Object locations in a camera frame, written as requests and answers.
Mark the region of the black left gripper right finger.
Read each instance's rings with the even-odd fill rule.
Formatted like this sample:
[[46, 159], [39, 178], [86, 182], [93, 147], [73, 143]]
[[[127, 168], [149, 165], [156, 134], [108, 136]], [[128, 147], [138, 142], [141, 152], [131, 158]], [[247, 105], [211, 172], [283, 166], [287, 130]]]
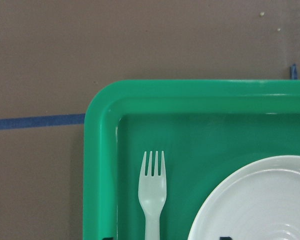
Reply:
[[219, 240], [232, 240], [232, 237], [230, 237], [230, 236], [220, 236]]

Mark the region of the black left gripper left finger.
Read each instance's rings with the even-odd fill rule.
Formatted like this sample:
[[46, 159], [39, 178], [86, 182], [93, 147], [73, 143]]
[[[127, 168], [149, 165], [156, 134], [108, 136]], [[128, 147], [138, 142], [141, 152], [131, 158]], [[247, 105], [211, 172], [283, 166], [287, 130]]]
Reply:
[[104, 237], [102, 240], [114, 240], [113, 237]]

